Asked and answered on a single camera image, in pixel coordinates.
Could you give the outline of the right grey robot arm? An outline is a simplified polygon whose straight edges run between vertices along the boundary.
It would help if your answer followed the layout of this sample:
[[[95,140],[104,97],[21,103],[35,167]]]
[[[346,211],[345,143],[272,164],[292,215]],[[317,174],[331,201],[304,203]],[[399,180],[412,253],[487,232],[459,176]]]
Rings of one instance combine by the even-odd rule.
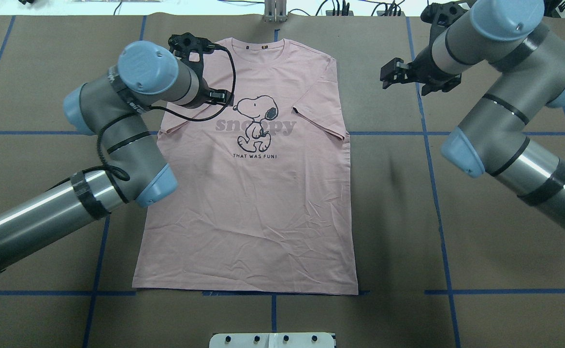
[[[441,154],[470,177],[496,178],[565,229],[565,160],[523,134],[539,110],[565,106],[565,41],[543,24],[544,11],[542,0],[429,6],[421,16],[431,24],[429,44],[412,62],[382,66],[380,81],[384,89],[417,82],[427,95],[450,92],[482,61],[500,72]]]

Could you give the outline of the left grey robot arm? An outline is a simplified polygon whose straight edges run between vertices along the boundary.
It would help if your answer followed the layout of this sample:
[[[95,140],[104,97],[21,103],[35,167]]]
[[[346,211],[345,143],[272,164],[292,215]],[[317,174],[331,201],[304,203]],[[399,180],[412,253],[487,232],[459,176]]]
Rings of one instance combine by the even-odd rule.
[[[121,50],[101,77],[81,84],[63,101],[68,122],[95,138],[97,163],[78,170],[46,191],[0,214],[0,274],[8,267],[119,207],[148,207],[176,190],[171,165],[156,145],[143,117],[160,102],[194,109],[229,107],[234,85],[208,85],[205,55],[230,50],[190,33],[172,35],[167,47],[136,41]]]

